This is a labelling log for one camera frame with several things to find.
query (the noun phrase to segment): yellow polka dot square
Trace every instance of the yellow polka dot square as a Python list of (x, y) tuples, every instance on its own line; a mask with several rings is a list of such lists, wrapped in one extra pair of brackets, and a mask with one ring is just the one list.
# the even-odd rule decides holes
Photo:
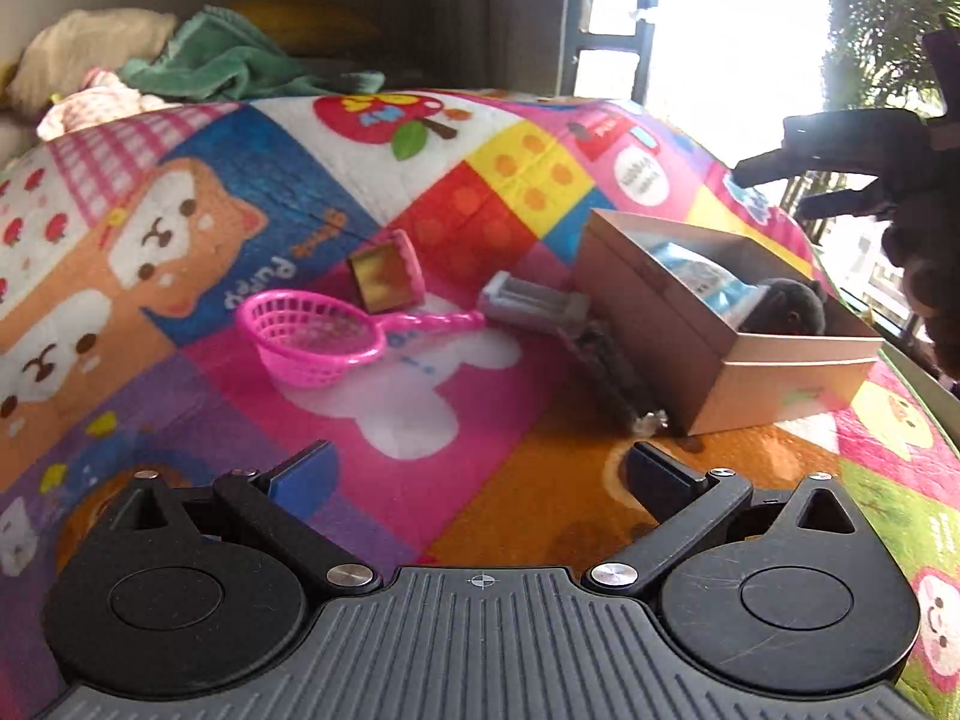
[(531, 122), (505, 129), (466, 161), (538, 238), (593, 188), (570, 152)]

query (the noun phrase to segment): metal screw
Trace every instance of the metal screw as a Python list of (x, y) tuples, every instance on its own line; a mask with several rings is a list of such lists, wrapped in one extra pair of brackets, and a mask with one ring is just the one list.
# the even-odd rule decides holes
[(373, 570), (358, 562), (345, 562), (326, 572), (326, 580), (338, 587), (362, 587), (373, 581)]
[(606, 587), (626, 587), (637, 581), (637, 570), (625, 562), (602, 562), (590, 570), (590, 579)]

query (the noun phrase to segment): cardboard box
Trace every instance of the cardboard box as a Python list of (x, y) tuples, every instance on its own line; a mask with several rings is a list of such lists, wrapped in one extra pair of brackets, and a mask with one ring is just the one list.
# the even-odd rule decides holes
[(846, 408), (882, 338), (838, 300), (827, 335), (737, 333), (644, 248), (673, 241), (748, 284), (805, 276), (756, 241), (618, 211), (590, 214), (573, 286), (688, 435), (764, 425)]

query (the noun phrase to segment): triangular cutout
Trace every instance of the triangular cutout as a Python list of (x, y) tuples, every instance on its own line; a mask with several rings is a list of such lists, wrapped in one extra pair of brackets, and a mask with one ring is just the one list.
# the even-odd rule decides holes
[(806, 509), (800, 516), (800, 528), (808, 531), (826, 533), (853, 533), (853, 522), (847, 517), (833, 493), (829, 490), (817, 490), (810, 496)]
[(136, 490), (114, 519), (116, 531), (149, 531), (166, 527), (167, 518), (152, 490)]

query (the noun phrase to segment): black circular motor housing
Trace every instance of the black circular motor housing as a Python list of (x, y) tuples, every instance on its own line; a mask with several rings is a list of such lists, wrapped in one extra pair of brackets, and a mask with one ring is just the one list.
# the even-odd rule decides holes
[(136, 527), (123, 504), (142, 508), (155, 492), (169, 490), (135, 488), (105, 515), (114, 526), (91, 531), (51, 591), (46, 638), (71, 682), (147, 698), (207, 692), (261, 669), (304, 621), (304, 591), (279, 560), (204, 538), (171, 509), (160, 527)]
[[(920, 622), (913, 590), (859, 512), (846, 518), (830, 490), (805, 493), (760, 538), (677, 566), (659, 596), (664, 624), (713, 672), (771, 693), (895, 679)], [(830, 530), (803, 526), (816, 507), (834, 509)]]

